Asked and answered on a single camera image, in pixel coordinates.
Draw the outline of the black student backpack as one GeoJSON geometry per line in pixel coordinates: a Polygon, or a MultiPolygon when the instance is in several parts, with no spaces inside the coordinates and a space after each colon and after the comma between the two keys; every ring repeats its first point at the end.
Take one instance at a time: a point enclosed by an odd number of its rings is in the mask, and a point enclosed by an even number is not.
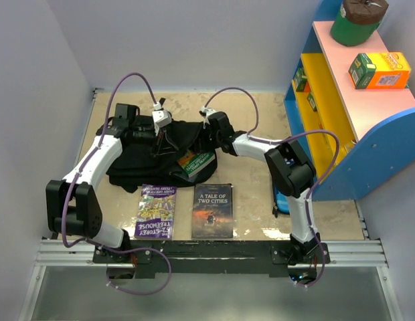
{"type": "MultiPolygon", "coordinates": [[[[140,112],[139,108],[133,127],[154,128],[152,117],[141,115],[140,112]]],[[[166,132],[168,139],[174,143],[174,153],[153,156],[148,146],[123,144],[122,154],[106,172],[109,183],[122,187],[128,193],[134,193],[144,184],[192,187],[206,182],[215,173],[218,160],[215,148],[208,141],[208,130],[203,127],[203,123],[173,120],[166,126],[166,132]],[[177,162],[188,150],[213,152],[216,159],[189,178],[177,162]]]]}

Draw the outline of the green 104-storey treehouse book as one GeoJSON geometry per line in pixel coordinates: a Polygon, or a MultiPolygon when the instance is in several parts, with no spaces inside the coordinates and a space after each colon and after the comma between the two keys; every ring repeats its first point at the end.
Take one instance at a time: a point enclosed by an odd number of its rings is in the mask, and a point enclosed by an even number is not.
{"type": "Polygon", "coordinates": [[[206,168],[216,159],[213,152],[193,152],[188,150],[177,162],[189,178],[206,168]]]}

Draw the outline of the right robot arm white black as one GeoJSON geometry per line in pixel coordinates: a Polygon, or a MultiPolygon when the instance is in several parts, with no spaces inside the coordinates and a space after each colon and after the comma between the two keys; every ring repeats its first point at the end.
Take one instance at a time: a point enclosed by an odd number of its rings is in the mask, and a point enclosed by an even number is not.
{"type": "Polygon", "coordinates": [[[273,142],[251,137],[244,131],[235,131],[224,112],[203,107],[199,113],[215,147],[267,164],[273,185],[288,203],[292,223],[289,256],[301,263],[308,262],[320,241],[311,198],[316,170],[299,142],[290,138],[273,142]]]}

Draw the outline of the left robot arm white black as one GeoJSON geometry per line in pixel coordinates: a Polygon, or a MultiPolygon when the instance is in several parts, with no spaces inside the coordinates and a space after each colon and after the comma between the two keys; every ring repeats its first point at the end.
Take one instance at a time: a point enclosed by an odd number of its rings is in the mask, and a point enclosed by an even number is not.
{"type": "Polygon", "coordinates": [[[139,108],[117,105],[107,116],[88,152],[62,179],[46,185],[48,228],[62,235],[65,247],[89,241],[108,250],[117,262],[132,254],[130,237],[124,229],[103,221],[96,190],[111,164],[122,154],[125,137],[134,130],[139,108]]]}

